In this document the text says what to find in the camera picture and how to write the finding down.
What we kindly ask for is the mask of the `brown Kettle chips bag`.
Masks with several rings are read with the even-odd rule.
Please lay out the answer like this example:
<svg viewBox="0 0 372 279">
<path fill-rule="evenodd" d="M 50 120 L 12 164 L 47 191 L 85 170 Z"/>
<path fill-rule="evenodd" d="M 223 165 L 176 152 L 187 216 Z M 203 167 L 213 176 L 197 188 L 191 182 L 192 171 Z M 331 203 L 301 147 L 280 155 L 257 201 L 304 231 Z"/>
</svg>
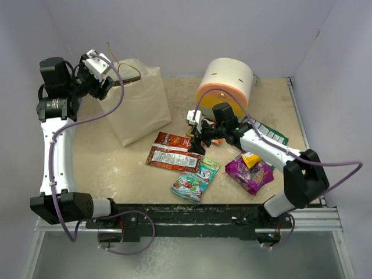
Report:
<svg viewBox="0 0 372 279">
<path fill-rule="evenodd" d="M 128 79 L 123 79 L 123 84 L 126 85 L 126 84 L 129 84 L 129 83 L 134 83 L 134 82 L 139 81 L 139 80 L 141 80 L 141 77 L 139 77 L 139 76 L 133 77 L 133 78 L 128 78 Z M 114 87 L 120 86 L 120 81 L 119 80 L 114 81 L 113 86 Z"/>
</svg>

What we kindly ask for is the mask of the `red Doritos bag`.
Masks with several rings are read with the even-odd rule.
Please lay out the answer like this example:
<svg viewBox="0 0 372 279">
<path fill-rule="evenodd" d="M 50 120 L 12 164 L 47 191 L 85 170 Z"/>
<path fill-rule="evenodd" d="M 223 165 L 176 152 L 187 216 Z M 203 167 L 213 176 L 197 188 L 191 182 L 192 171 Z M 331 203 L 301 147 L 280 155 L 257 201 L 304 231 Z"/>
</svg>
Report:
<svg viewBox="0 0 372 279">
<path fill-rule="evenodd" d="M 159 132 L 145 163 L 168 170 L 196 173 L 203 156 L 189 152 L 190 147 L 190 138 Z"/>
</svg>

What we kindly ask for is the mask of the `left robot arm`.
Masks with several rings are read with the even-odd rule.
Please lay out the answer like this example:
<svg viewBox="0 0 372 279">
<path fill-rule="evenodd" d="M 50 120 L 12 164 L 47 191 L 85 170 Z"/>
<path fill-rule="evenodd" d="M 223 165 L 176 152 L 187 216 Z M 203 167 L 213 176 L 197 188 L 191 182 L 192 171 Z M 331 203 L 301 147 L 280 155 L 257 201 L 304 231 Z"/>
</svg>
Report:
<svg viewBox="0 0 372 279">
<path fill-rule="evenodd" d="M 38 90 L 38 119 L 44 136 L 44 176 L 30 209 L 49 224 L 99 218 L 107 228 L 120 220 L 112 199 L 97 200 L 78 192 L 73 174 L 73 141 L 79 100 L 91 95 L 103 100 L 114 81 L 106 77 L 109 59 L 90 50 L 73 67 L 61 57 L 40 62 L 43 83 Z"/>
</svg>

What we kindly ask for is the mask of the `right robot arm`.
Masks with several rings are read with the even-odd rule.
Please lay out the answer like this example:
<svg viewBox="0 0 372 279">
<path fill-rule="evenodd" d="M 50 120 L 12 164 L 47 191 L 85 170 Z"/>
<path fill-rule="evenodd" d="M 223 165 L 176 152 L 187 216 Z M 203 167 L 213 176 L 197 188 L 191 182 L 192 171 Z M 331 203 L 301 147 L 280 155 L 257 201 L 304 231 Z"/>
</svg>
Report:
<svg viewBox="0 0 372 279">
<path fill-rule="evenodd" d="M 328 178 L 315 151 L 301 152 L 267 137 L 253 124 L 239 121 L 228 103 L 214 106 L 213 114 L 215 123 L 209 124 L 200 111 L 188 111 L 186 120 L 193 134 L 189 152 L 204 155 L 212 140 L 222 138 L 242 151 L 258 155 L 283 174 L 283 192 L 265 201 L 258 214 L 262 226 L 272 227 L 280 215 L 305 208 L 329 188 Z"/>
</svg>

